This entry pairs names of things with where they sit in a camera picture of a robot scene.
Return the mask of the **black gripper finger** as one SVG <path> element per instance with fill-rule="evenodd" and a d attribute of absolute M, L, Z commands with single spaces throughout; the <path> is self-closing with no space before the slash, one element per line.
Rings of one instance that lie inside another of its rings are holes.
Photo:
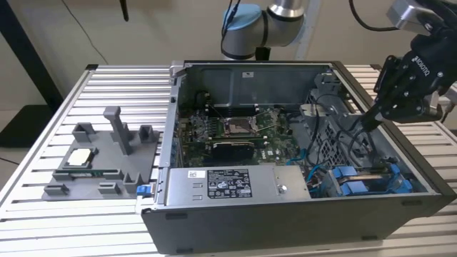
<path fill-rule="evenodd" d="M 373 88 L 375 98 L 373 105 L 361 117 L 362 126 L 378 126 L 382 122 L 382 115 L 391 107 L 391 99 L 389 96 L 394 87 L 395 73 L 401 60 L 389 55 L 385 59 L 382 70 Z"/>
<path fill-rule="evenodd" d="M 419 121 L 423 109 L 423 98 L 410 97 L 405 89 L 377 89 L 373 105 L 369 108 L 369 132 L 377 129 L 385 120 L 397 123 Z"/>

